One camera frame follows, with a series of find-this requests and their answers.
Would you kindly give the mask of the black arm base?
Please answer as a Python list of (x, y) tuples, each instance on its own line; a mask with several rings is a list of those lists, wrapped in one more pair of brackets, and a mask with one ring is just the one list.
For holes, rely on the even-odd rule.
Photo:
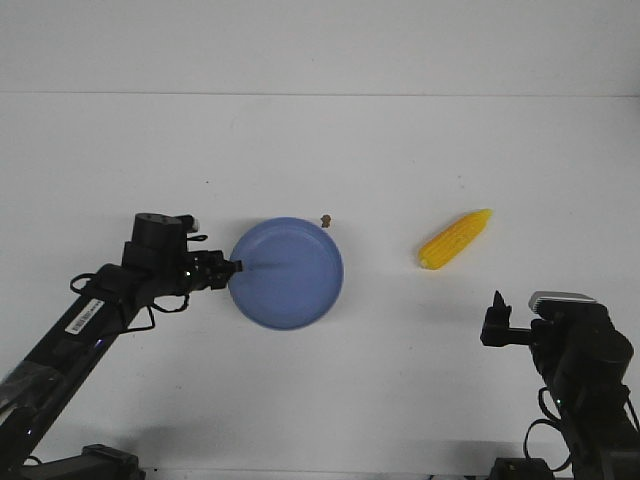
[(541, 458), (497, 458), (489, 480), (554, 480), (555, 476)]
[(38, 465), (23, 466), (21, 479), (33, 480), (144, 480), (139, 459), (102, 444), (85, 446), (80, 455)]

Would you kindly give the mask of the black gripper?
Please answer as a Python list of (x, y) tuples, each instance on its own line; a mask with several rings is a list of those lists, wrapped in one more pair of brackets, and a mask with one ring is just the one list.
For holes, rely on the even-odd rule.
[(222, 250), (187, 252), (184, 261), (186, 291), (225, 289), (231, 274), (244, 270), (240, 260), (227, 260)]
[(532, 343), (532, 332), (530, 329), (512, 328), (510, 326), (511, 313), (512, 307), (506, 303), (502, 294), (496, 290), (493, 304), (486, 311), (480, 333), (480, 341), (484, 346), (529, 346)]

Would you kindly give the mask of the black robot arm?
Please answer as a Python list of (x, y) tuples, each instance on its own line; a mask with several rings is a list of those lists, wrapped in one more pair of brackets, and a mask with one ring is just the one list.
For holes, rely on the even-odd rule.
[(220, 250), (191, 251), (203, 240), (191, 215), (138, 213), (120, 264), (82, 275), (76, 300), (1, 381), (1, 473), (15, 473), (32, 454), (114, 341), (134, 332), (140, 311), (158, 298), (189, 306), (191, 293), (226, 288), (240, 261)]
[(623, 378), (634, 355), (606, 306), (578, 293), (537, 291), (529, 328), (513, 328), (500, 293), (487, 309), (480, 340), (489, 347), (524, 345), (544, 381), (540, 423), (568, 448), (563, 468), (576, 479), (636, 479), (639, 419)]

